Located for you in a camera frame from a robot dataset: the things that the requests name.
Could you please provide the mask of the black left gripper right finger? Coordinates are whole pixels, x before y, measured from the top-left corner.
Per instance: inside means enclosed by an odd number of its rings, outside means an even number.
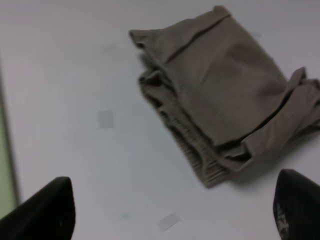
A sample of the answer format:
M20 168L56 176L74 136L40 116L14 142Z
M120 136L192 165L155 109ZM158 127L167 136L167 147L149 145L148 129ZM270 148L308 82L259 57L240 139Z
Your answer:
M293 169L282 169L273 215L282 240L320 240L320 186Z

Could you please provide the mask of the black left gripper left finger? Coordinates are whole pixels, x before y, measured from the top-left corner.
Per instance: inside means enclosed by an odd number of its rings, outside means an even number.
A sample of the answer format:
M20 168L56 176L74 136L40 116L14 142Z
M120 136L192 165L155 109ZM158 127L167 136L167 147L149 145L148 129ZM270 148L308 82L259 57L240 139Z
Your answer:
M0 220L2 240L70 240L76 225L72 181L60 176Z

